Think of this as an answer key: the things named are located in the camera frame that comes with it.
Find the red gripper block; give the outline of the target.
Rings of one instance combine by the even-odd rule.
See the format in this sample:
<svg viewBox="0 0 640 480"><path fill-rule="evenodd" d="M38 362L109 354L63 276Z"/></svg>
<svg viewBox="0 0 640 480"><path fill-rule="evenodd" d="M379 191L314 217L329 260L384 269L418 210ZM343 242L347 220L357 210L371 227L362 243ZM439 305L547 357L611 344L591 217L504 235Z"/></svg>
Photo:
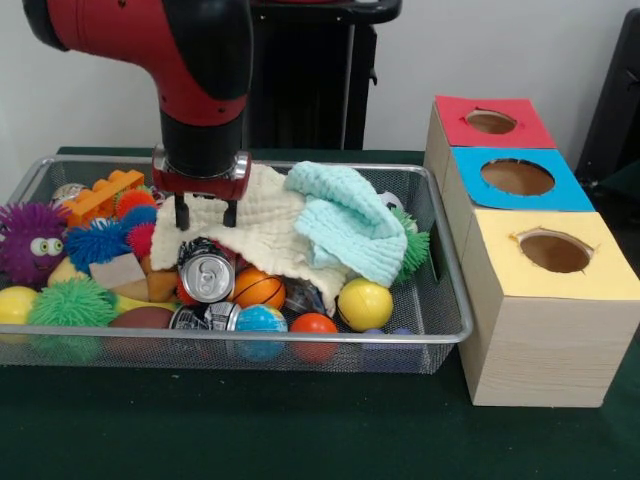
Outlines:
<svg viewBox="0 0 640 480"><path fill-rule="evenodd" d="M187 231L190 227L189 207L183 195L198 194L208 195L227 201L223 215L223 225L227 228L235 228L237 222L237 206L248 186L249 175L242 178L231 179L224 176L212 178L188 177L174 171L162 171L153 168L152 176L154 185L162 191L174 195L175 223L181 231Z"/></svg>

